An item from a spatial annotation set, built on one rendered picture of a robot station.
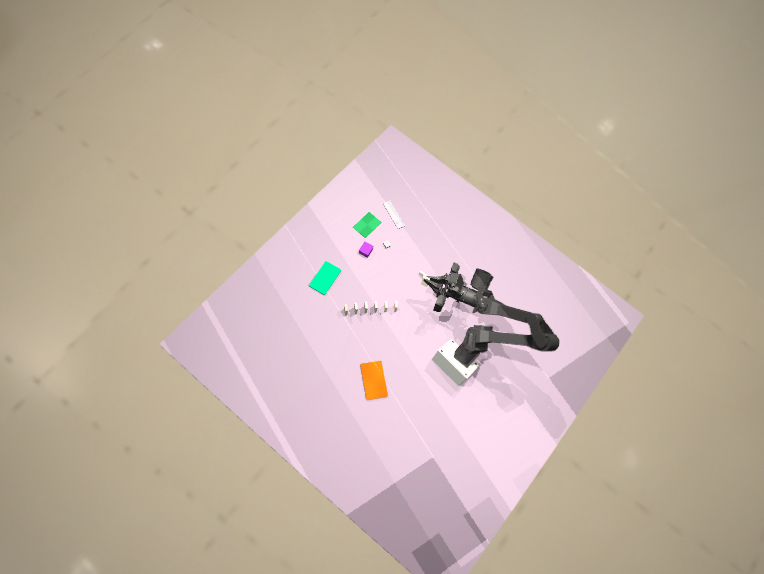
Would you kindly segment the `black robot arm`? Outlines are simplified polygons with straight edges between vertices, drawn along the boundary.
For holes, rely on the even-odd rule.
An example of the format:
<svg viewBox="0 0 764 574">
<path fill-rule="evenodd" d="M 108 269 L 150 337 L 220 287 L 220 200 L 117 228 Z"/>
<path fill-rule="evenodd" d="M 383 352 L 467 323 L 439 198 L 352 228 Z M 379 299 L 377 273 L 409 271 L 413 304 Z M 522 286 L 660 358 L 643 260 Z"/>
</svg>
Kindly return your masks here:
<svg viewBox="0 0 764 574">
<path fill-rule="evenodd" d="M 556 351 L 560 344 L 559 338 L 543 317 L 537 313 L 507 306 L 496 300 L 492 291 L 488 290 L 493 278 L 494 276 L 489 272 L 476 268 L 470 285 L 478 291 L 468 288 L 463 303 L 474 307 L 473 313 L 500 315 L 527 323 L 531 335 L 495 332 L 493 326 L 474 325 L 467 330 L 463 343 L 454 352 L 454 358 L 468 369 L 480 352 L 488 351 L 488 343 L 527 346 L 540 352 Z M 462 288 L 466 287 L 467 283 L 463 281 L 461 274 L 452 272 L 448 285 L 449 293 L 463 294 Z"/>
</svg>

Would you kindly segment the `green flat bar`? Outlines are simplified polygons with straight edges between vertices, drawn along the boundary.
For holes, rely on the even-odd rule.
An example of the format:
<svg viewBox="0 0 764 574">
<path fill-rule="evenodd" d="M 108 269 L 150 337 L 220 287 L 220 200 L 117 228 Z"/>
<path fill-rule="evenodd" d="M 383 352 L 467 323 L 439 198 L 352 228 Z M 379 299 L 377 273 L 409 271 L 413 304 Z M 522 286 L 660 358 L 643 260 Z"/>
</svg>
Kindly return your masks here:
<svg viewBox="0 0 764 574">
<path fill-rule="evenodd" d="M 341 269 L 338 267 L 332 265 L 331 263 L 325 261 L 323 266 L 320 268 L 312 282 L 310 283 L 309 287 L 313 288 L 314 290 L 318 291 L 319 293 L 326 295 L 338 275 L 340 274 Z"/>
</svg>

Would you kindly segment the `orange flat rectangular block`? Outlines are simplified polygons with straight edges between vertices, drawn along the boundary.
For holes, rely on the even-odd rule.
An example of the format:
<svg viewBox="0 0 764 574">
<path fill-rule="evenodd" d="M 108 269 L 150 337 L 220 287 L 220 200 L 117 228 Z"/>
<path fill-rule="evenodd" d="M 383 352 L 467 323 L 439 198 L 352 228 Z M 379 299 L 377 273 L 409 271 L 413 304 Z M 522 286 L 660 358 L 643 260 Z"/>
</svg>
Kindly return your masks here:
<svg viewBox="0 0 764 574">
<path fill-rule="evenodd" d="M 376 361 L 360 365 L 366 399 L 372 400 L 388 397 L 382 362 Z"/>
</svg>

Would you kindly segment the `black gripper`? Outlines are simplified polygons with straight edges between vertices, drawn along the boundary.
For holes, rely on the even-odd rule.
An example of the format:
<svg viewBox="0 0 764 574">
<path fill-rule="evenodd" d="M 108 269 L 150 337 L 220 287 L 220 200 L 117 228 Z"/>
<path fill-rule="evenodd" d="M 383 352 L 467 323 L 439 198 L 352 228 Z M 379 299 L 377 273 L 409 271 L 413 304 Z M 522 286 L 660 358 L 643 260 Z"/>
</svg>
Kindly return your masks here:
<svg viewBox="0 0 764 574">
<path fill-rule="evenodd" d="M 451 273 L 452 272 L 453 273 L 458 273 L 459 269 L 460 269 L 459 264 L 453 262 L 453 265 L 451 267 L 451 271 L 450 271 L 449 275 L 446 273 L 443 276 L 426 276 L 426 277 L 430 278 L 430 280 L 424 278 L 424 282 L 437 295 L 436 296 L 437 300 L 436 300 L 436 303 L 435 303 L 433 311 L 441 312 L 441 310 L 442 310 L 442 308 L 443 308 L 443 306 L 445 304 L 446 298 L 449 298 L 449 297 L 457 300 L 456 302 L 458 302 L 458 303 L 459 302 L 463 302 L 463 299 L 464 299 L 465 294 L 466 294 L 466 292 L 468 290 L 468 287 L 463 286 L 463 288 L 462 288 L 462 291 L 464 291 L 463 294 L 451 294 L 451 293 L 449 293 L 449 288 L 450 287 L 448 286 L 448 280 L 451 277 Z M 443 288 L 443 284 L 445 285 L 444 288 Z M 446 290 L 447 290 L 447 292 L 446 292 Z"/>
</svg>

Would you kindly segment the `grey flat bar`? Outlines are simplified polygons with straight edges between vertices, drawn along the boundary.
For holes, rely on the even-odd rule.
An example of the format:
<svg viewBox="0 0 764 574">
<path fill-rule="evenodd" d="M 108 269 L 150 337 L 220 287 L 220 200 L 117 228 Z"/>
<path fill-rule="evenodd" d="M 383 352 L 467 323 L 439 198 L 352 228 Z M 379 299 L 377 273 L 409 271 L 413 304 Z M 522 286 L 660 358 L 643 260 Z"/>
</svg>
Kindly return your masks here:
<svg viewBox="0 0 764 574">
<path fill-rule="evenodd" d="M 390 217 L 392 218 L 393 222 L 395 223 L 396 227 L 398 229 L 404 227 L 405 225 L 404 225 L 403 221 L 401 220 L 400 216 L 398 215 L 398 213 L 397 213 L 396 209 L 394 208 L 393 204 L 391 203 L 391 201 L 389 200 L 389 201 L 383 203 L 383 205 L 385 206 L 386 210 L 388 211 L 388 213 L 389 213 Z"/>
</svg>

